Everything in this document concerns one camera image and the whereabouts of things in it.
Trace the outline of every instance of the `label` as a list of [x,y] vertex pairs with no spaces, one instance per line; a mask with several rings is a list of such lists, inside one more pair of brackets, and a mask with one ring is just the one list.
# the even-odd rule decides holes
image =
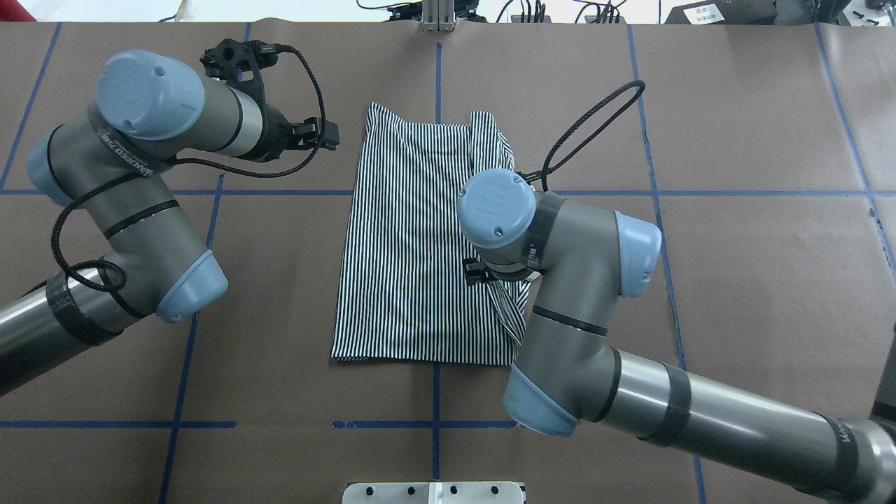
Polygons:
[[690,9],[684,9],[682,12],[685,13],[687,20],[691,22],[691,24],[710,24],[711,22],[725,21],[725,18],[722,17],[722,13],[719,12],[719,8],[715,4],[692,7]]

